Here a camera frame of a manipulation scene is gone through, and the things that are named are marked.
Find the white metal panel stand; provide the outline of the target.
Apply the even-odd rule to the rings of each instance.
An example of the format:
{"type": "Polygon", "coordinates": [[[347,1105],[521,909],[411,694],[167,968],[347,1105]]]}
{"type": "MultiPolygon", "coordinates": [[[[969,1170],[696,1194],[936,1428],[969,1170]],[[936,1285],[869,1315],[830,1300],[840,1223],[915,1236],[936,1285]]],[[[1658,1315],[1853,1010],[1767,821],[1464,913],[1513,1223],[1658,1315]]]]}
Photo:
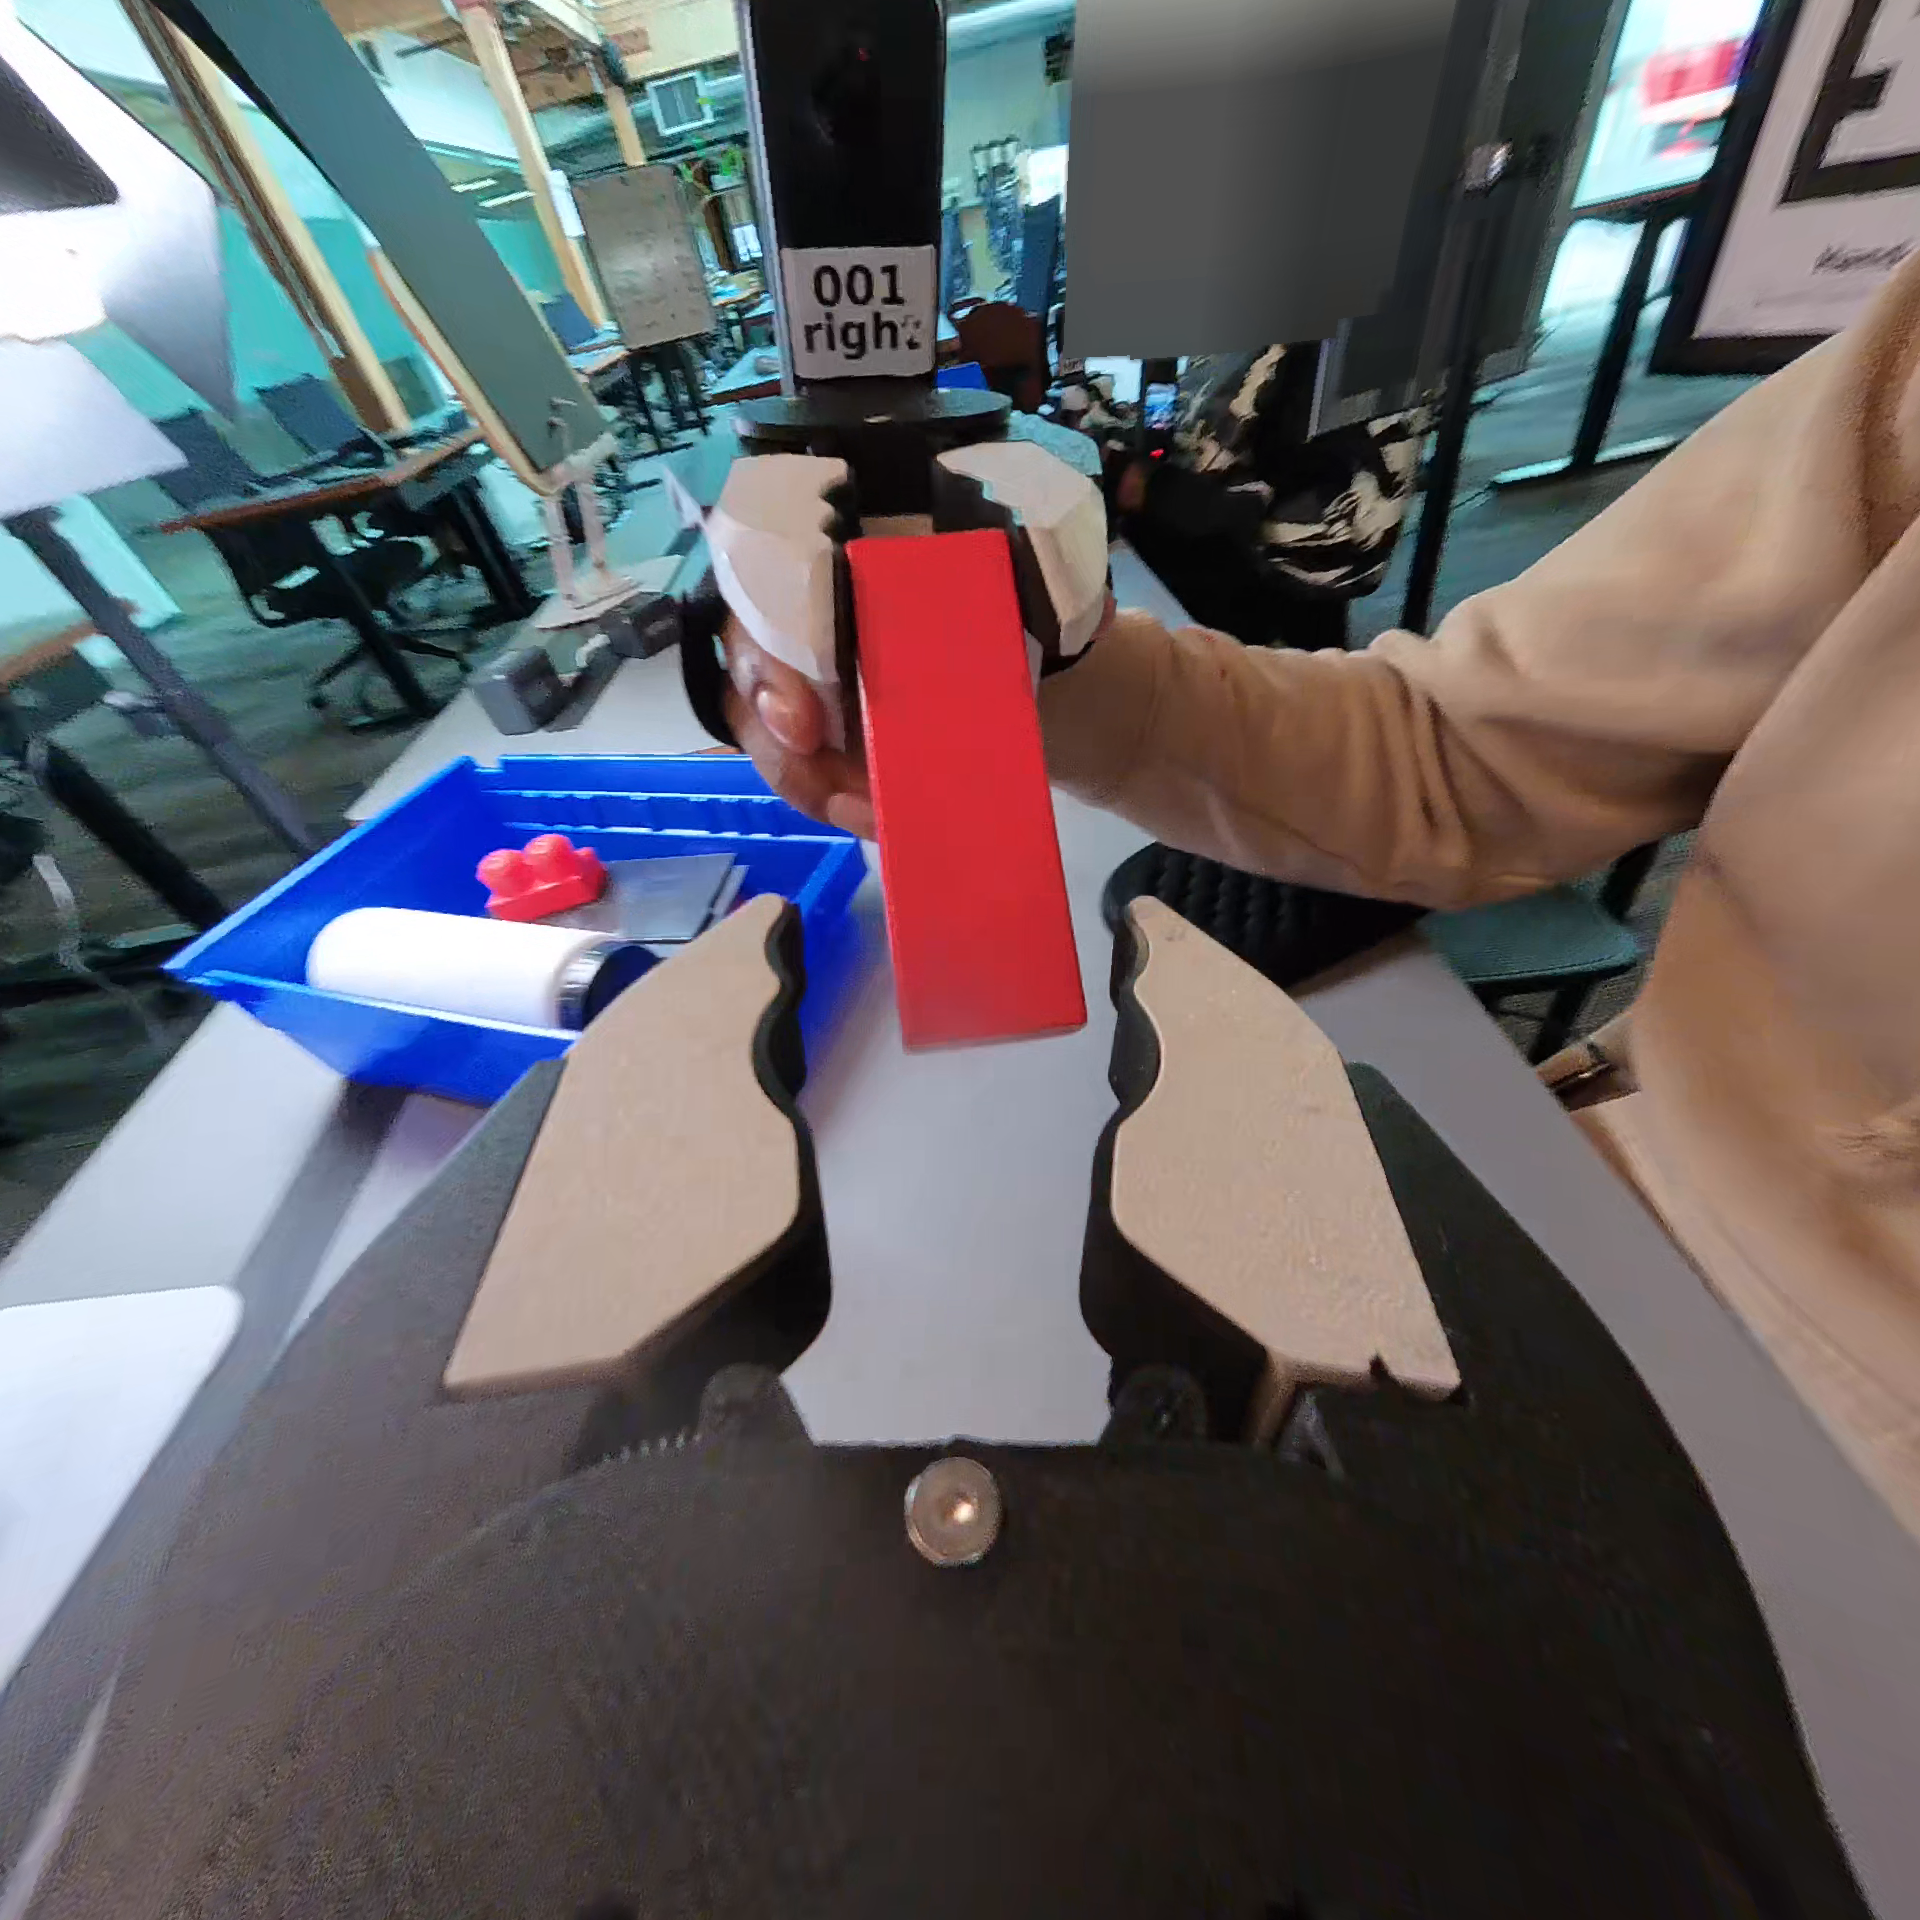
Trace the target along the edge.
{"type": "Polygon", "coordinates": [[[0,1679],[239,1332],[233,1285],[0,1309],[0,1679]]]}

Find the red wooden block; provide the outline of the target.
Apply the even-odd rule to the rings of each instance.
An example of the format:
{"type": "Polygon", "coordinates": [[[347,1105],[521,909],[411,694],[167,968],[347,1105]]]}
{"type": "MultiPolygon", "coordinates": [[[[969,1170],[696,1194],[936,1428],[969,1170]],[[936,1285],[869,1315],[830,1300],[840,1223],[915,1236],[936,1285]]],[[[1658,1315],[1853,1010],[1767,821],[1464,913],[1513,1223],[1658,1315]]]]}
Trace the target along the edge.
{"type": "Polygon", "coordinates": [[[855,539],[855,718],[909,1049],[1085,1020],[1009,543],[855,539]]]}

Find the blue plastic bin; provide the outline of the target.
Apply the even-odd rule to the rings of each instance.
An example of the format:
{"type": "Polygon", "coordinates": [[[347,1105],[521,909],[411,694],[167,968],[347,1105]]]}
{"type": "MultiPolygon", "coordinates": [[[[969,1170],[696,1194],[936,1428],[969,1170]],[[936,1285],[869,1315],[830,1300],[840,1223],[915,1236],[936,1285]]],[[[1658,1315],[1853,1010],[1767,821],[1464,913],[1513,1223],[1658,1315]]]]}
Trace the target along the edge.
{"type": "Polygon", "coordinates": [[[855,983],[869,969],[863,853],[786,812],[746,759],[449,759],[399,812],[283,872],[233,920],[194,934],[167,969],[257,1010],[363,1085],[492,1105],[521,1068],[568,1057],[563,1020],[472,1020],[423,988],[336,1001],[305,983],[322,920],[357,909],[482,920],[474,860],[532,829],[590,860],[729,860],[744,897],[794,897],[811,934],[798,1038],[823,1067],[855,983]]]}

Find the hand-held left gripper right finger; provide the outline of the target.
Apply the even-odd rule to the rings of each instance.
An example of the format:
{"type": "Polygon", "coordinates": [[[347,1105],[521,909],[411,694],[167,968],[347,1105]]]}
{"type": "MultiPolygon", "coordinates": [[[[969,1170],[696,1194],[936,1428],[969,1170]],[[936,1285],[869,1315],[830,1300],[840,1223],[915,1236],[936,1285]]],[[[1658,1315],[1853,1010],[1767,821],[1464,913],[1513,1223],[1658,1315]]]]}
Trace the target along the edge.
{"type": "Polygon", "coordinates": [[[1125,897],[1080,1315],[1101,1444],[1274,1448],[1308,1396],[1461,1405],[1461,1364],[1338,1038],[1210,934],[1125,897]]]}

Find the black office chair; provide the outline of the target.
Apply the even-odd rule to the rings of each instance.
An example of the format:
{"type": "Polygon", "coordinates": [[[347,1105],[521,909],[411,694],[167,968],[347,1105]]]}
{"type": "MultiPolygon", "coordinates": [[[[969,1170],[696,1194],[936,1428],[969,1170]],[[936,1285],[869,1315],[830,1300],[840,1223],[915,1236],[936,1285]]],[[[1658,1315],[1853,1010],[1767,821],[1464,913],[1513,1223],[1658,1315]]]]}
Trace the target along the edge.
{"type": "Polygon", "coordinates": [[[439,543],[423,543],[399,501],[330,501],[347,469],[260,477],[203,412],[152,432],[179,454],[179,469],[152,477],[179,512],[170,527],[210,543],[247,622],[260,635],[347,627],[347,655],[315,667],[305,709],[357,694],[357,733],[439,718],[411,663],[472,667],[459,645],[407,609],[425,584],[439,543]]]}

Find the white tape roll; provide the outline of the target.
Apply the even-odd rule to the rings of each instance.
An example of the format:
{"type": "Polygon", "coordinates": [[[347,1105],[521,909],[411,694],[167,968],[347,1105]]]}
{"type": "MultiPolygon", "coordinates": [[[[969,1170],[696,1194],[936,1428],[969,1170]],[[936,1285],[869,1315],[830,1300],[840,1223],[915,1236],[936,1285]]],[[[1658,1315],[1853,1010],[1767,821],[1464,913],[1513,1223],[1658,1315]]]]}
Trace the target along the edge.
{"type": "Polygon", "coordinates": [[[563,920],[357,909],[315,934],[305,988],[449,1020],[580,1030],[610,959],[621,942],[563,920]]]}

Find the person's right forearm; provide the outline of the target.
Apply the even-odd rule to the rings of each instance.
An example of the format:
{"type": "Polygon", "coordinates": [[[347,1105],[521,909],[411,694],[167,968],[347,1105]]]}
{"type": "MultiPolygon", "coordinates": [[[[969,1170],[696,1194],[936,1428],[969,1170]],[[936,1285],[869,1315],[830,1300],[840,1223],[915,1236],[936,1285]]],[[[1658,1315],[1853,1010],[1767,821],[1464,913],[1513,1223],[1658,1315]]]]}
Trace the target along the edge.
{"type": "Polygon", "coordinates": [[[1920,265],[1430,635],[1252,655],[1101,622],[1048,779],[1347,897],[1481,909],[1685,829],[1767,733],[1920,718],[1920,265]]]}

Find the grey panel on tripod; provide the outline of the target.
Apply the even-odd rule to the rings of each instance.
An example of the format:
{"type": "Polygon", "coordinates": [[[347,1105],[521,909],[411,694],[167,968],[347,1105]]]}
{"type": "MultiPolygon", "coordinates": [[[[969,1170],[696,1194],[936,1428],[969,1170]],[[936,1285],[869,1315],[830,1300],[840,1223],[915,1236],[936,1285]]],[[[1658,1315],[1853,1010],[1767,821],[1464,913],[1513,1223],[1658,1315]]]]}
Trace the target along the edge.
{"type": "Polygon", "coordinates": [[[1522,374],[1622,0],[1461,0],[1408,185],[1399,265],[1343,321],[1308,432],[1430,412],[1399,627],[1428,635],[1474,386],[1522,374]]]}

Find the wooden office desk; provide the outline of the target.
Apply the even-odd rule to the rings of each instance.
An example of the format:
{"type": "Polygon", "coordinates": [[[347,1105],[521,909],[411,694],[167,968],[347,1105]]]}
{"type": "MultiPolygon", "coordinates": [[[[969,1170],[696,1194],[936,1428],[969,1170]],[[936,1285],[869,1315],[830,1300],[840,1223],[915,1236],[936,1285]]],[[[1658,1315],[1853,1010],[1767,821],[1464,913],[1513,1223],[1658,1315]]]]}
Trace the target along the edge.
{"type": "Polygon", "coordinates": [[[474,572],[492,622],[528,622],[532,592],[474,492],[492,447],[474,432],[425,436],[423,454],[399,454],[379,469],[293,469],[257,492],[203,492],[151,539],[203,539],[257,609],[257,627],[315,627],[357,609],[385,609],[379,577],[357,572],[357,549],[330,549],[322,527],[357,539],[357,520],[407,520],[425,539],[449,572],[474,572]]]}

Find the grey light stand pole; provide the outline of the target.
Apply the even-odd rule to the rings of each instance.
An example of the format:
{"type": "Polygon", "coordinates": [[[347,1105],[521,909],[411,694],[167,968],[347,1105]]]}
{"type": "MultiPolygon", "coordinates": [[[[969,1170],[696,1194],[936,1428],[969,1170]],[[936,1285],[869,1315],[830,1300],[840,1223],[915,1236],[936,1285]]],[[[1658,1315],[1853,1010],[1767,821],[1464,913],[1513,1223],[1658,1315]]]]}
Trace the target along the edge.
{"type": "Polygon", "coordinates": [[[283,853],[315,860],[305,812],[239,748],[225,709],[141,635],[141,622],[82,572],[82,549],[57,539],[57,512],[0,520],[69,592],[70,609],[131,663],[131,680],[152,694],[179,738],[270,821],[283,853]]]}

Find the whiteboard on stand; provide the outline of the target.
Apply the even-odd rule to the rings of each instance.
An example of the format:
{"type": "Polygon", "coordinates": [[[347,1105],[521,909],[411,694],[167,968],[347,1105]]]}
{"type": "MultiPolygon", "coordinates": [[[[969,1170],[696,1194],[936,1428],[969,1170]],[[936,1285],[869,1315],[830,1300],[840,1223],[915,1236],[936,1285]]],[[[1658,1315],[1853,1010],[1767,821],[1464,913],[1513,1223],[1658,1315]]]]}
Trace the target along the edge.
{"type": "Polygon", "coordinates": [[[621,346],[694,346],[715,333],[696,215],[679,168],[568,185],[621,346]]]}

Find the black plate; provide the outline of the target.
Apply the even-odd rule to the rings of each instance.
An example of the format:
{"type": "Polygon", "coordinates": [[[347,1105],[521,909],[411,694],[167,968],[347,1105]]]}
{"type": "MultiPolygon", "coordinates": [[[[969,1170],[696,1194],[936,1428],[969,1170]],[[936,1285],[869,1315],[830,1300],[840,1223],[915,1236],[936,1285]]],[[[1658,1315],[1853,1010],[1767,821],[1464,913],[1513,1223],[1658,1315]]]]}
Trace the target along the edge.
{"type": "Polygon", "coordinates": [[[601,909],[601,920],[621,942],[680,951],[680,942],[696,942],[709,920],[729,913],[744,880],[746,872],[724,853],[696,853],[696,860],[621,860],[610,889],[590,909],[601,909]]]}

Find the red toy brick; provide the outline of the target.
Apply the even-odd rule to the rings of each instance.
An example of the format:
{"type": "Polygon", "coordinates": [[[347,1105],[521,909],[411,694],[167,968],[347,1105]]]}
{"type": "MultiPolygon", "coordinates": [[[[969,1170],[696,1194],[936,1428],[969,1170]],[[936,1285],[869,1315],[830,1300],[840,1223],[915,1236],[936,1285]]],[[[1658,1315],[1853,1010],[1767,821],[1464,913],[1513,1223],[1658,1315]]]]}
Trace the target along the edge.
{"type": "Polygon", "coordinates": [[[610,889],[610,863],[568,829],[532,829],[521,853],[482,853],[474,889],[492,920],[563,920],[610,889]]]}

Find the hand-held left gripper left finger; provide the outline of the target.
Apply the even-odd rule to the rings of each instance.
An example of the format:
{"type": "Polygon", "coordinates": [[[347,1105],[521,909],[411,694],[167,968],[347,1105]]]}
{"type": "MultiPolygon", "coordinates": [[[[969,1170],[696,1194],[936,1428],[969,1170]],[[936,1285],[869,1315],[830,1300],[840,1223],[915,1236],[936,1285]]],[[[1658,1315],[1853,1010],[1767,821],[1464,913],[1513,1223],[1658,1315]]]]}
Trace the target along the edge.
{"type": "Polygon", "coordinates": [[[586,1396],[586,1458],[610,1458],[694,1437],[724,1365],[786,1373],[823,1332],[798,1001],[798,909],[746,897],[586,1020],[448,1351],[448,1405],[586,1396]]]}

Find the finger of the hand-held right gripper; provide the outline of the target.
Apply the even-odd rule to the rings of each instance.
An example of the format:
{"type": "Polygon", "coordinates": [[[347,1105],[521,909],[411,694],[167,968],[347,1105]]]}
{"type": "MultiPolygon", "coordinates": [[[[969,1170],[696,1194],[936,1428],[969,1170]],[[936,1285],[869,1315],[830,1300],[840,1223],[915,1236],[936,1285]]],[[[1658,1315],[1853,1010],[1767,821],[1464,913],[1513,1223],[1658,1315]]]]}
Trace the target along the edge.
{"type": "Polygon", "coordinates": [[[1080,663],[1116,609],[1101,490],[1031,436],[951,447],[951,539],[1009,543],[1020,635],[1080,663]]]}
{"type": "Polygon", "coordinates": [[[830,592],[830,492],[848,459],[830,454],[744,454],[724,492],[709,501],[709,577],[744,635],[811,680],[815,694],[840,683],[840,592],[830,592]]]}

